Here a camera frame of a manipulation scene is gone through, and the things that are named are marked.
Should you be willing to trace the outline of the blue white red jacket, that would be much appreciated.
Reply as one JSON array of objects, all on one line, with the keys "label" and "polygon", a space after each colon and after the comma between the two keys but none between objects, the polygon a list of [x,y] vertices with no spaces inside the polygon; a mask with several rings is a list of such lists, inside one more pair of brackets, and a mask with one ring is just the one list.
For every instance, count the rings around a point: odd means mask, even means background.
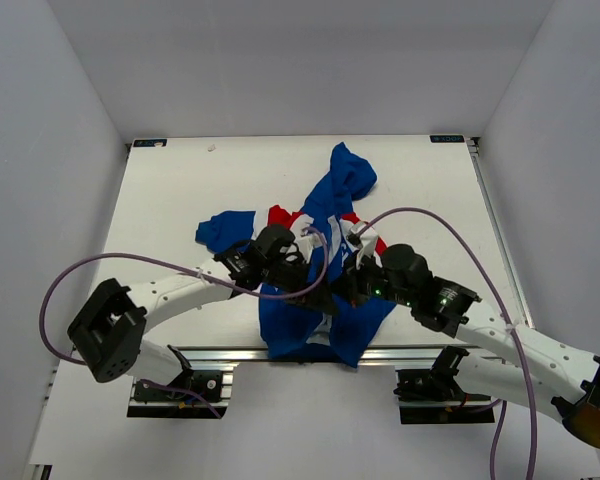
[{"label": "blue white red jacket", "polygon": [[[199,223],[195,241],[210,252],[219,253],[238,241],[256,238],[273,224],[288,228],[296,236],[312,226],[324,235],[329,247],[326,280],[333,282],[354,254],[347,236],[361,219],[354,212],[353,203],[366,197],[376,181],[371,164],[341,142],[332,149],[328,172],[313,187],[300,210],[289,212],[278,205],[260,211],[227,210]],[[372,298],[361,306],[352,306],[336,295],[330,298],[338,309],[334,315],[260,298],[260,336],[269,357],[335,361],[355,368],[395,304]]]}]

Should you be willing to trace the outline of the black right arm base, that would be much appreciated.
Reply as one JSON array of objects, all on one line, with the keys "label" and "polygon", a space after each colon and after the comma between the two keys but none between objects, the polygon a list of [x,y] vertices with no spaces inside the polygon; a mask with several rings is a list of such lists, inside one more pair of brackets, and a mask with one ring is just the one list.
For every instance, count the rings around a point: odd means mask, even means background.
[{"label": "black right arm base", "polygon": [[468,425],[495,421],[494,400],[467,393],[455,380],[465,348],[444,347],[427,368],[403,368],[396,372],[393,390],[402,425]]}]

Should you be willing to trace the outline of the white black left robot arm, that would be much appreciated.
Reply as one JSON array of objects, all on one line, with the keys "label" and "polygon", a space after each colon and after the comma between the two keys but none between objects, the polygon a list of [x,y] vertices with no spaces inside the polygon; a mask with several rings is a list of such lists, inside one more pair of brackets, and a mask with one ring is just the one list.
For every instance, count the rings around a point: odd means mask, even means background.
[{"label": "white black left robot arm", "polygon": [[105,280],[68,327],[69,339],[96,382],[129,375],[168,398],[182,398],[193,368],[177,348],[157,345],[146,334],[190,310],[240,294],[329,309],[334,303],[325,294],[328,265],[321,265],[316,278],[310,276],[315,251],[328,251],[317,229],[295,235],[274,224],[195,269],[177,267],[171,276],[131,286]]}]

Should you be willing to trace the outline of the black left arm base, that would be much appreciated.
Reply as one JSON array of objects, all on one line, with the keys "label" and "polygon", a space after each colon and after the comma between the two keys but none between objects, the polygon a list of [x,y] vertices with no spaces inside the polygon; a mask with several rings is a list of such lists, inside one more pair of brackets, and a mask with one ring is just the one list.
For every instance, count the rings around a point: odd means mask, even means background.
[{"label": "black left arm base", "polygon": [[127,408],[128,418],[221,419],[227,410],[228,396],[223,393],[223,370],[194,368],[177,349],[168,346],[177,359],[180,373],[169,383],[135,380]]}]

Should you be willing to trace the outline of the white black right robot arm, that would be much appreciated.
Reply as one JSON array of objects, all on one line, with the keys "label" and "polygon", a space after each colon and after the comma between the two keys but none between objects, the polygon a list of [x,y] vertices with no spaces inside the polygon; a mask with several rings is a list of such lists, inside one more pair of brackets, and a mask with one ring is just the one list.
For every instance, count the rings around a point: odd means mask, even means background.
[{"label": "white black right robot arm", "polygon": [[371,299],[405,306],[425,328],[495,355],[489,361],[445,349],[442,356],[451,363],[431,374],[439,396],[452,399],[464,391],[537,409],[600,450],[600,354],[508,323],[474,291],[433,275],[406,244],[390,246],[378,259],[357,253],[332,290],[355,306]]}]

